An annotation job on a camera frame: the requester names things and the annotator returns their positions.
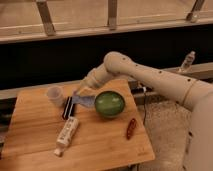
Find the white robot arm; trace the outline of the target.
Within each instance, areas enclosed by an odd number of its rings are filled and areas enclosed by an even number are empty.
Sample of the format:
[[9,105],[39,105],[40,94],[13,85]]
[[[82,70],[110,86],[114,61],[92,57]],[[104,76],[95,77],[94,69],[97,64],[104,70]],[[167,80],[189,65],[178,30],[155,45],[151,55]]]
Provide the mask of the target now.
[[213,171],[213,84],[141,65],[112,51],[84,77],[77,93],[99,89],[122,75],[132,77],[192,112],[183,171]]

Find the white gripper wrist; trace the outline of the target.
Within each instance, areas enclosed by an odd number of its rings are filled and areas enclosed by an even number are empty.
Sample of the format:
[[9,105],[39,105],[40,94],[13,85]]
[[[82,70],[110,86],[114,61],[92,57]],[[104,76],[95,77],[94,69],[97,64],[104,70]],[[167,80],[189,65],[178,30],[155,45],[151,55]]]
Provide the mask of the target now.
[[[93,74],[87,75],[80,83],[81,87],[88,87],[90,89],[98,89],[99,84]],[[73,92],[73,96],[82,96],[83,89],[76,89]]]

